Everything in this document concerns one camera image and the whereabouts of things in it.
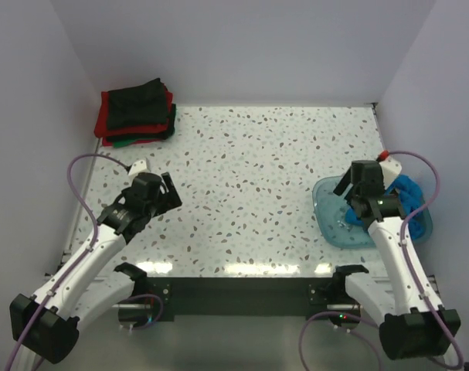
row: folded cloth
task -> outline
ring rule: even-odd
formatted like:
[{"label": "folded cloth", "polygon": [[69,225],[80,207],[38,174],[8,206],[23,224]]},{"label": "folded cloth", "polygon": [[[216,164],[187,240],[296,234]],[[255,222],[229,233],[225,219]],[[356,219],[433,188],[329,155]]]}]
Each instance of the folded cloth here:
[{"label": "folded cloth", "polygon": [[174,95],[167,90],[167,87],[162,84],[165,89],[165,107],[166,107],[166,115],[165,117],[160,117],[162,121],[146,121],[141,122],[137,126],[129,126],[125,128],[118,128],[115,130],[109,130],[107,128],[107,121],[109,120],[109,93],[107,91],[103,91],[101,93],[102,104],[100,106],[97,123],[95,124],[95,129],[93,133],[97,138],[104,138],[110,137],[112,135],[122,135],[122,134],[137,134],[137,133],[145,133],[145,134],[154,134],[160,133],[161,131],[165,131],[167,129],[167,114],[171,111],[172,107],[172,99]]},{"label": "folded cloth", "polygon": [[168,115],[164,84],[160,79],[138,87],[110,90],[107,129],[115,130],[148,122],[165,122]]},{"label": "folded cloth", "polygon": [[176,107],[175,104],[171,106],[171,112],[168,116],[168,126],[167,128],[156,134],[123,134],[123,135],[115,135],[104,138],[102,140],[102,145],[104,147],[113,146],[114,148],[121,148],[127,145],[132,144],[144,144],[144,143],[151,143],[153,141],[163,141],[169,137],[171,137],[175,132],[175,113]]},{"label": "folded cloth", "polygon": [[104,147],[112,147],[112,148],[123,148],[127,147],[128,145],[146,145],[147,143],[153,143],[154,141],[160,141],[160,139],[146,139],[143,141],[116,141],[114,143],[109,142],[106,138],[102,138],[102,145]]},{"label": "folded cloth", "polygon": [[[403,205],[406,215],[411,214],[414,210],[423,205],[423,192],[421,188],[410,179],[407,175],[399,175],[396,180],[386,190],[390,193],[393,189],[399,191],[399,200]],[[409,223],[411,238],[417,240],[425,233],[425,227],[419,222],[422,213],[416,214]],[[364,226],[363,222],[358,219],[353,209],[349,209],[345,214],[345,221],[356,226]]]}]

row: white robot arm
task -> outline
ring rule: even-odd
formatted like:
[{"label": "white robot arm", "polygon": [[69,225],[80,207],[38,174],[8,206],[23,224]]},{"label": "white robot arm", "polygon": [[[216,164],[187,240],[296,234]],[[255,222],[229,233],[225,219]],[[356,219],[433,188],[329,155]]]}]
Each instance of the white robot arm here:
[{"label": "white robot arm", "polygon": [[346,273],[342,289],[360,303],[379,326],[380,341],[390,359],[443,356],[450,341],[433,311],[452,335],[457,333],[461,320],[454,309],[445,309],[431,287],[408,228],[401,240],[400,230],[406,215],[398,195],[385,193],[400,170],[400,164],[391,156],[377,161],[353,162],[335,188],[334,192],[341,195],[352,185],[345,199],[365,224],[380,252],[393,298],[364,272],[364,267]]},{"label": "white robot arm", "polygon": [[[135,162],[128,175],[131,186],[106,206],[97,220],[96,243],[91,245],[92,232],[47,283],[30,298],[18,295],[9,306],[15,340],[38,313],[22,344],[51,363],[58,363],[69,354],[79,330],[112,305],[130,297],[134,282],[119,272],[114,272],[105,285],[92,285],[101,269],[151,218],[182,204],[169,174],[150,173],[146,160]],[[75,308],[84,298],[91,298],[91,305]]]}]

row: speckled tabletop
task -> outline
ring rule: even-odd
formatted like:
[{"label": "speckled tabletop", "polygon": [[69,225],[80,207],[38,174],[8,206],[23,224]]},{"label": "speckled tabletop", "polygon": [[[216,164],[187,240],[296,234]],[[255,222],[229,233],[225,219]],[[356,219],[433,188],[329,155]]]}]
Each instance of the speckled tabletop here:
[{"label": "speckled tabletop", "polygon": [[[371,108],[178,107],[176,128],[165,142],[99,149],[127,164],[148,158],[153,172],[170,172],[183,201],[153,219],[101,277],[123,260],[151,276],[317,277],[363,264],[386,277],[375,248],[325,241],[311,199],[319,179],[381,152]],[[86,200],[98,215],[128,185],[123,169],[99,158]],[[82,215],[73,249],[90,228]]]}]

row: white enclosure wall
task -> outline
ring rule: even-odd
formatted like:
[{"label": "white enclosure wall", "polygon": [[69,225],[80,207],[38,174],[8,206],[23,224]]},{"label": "white enclosure wall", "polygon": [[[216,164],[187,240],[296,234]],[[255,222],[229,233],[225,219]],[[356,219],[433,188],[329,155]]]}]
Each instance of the white enclosure wall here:
[{"label": "white enclosure wall", "polygon": [[434,0],[52,0],[98,90],[179,103],[376,102]]},{"label": "white enclosure wall", "polygon": [[[438,1],[378,106],[387,148],[418,151],[437,166],[440,198],[434,233],[419,249],[448,308],[463,321],[459,339],[469,360],[469,1]],[[414,160],[428,194],[430,171]]]},{"label": "white enclosure wall", "polygon": [[76,209],[66,167],[91,149],[98,104],[50,3],[0,0],[0,369],[9,303],[60,259]]}]

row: translucent blue bowl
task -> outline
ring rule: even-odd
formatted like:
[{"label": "translucent blue bowl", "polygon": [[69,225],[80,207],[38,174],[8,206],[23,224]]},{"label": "translucent blue bowl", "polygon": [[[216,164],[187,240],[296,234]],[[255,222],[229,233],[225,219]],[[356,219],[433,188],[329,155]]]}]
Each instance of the translucent blue bowl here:
[{"label": "translucent blue bowl", "polygon": [[[342,196],[334,194],[334,188],[341,180],[340,176],[332,176],[319,180],[313,188],[314,214],[317,217],[323,237],[332,245],[342,249],[360,249],[364,247],[375,247],[372,238],[360,226],[354,226],[345,222],[345,214],[349,205]],[[426,242],[433,231],[433,222],[428,209],[425,209],[417,219],[425,232],[414,244]]]}]

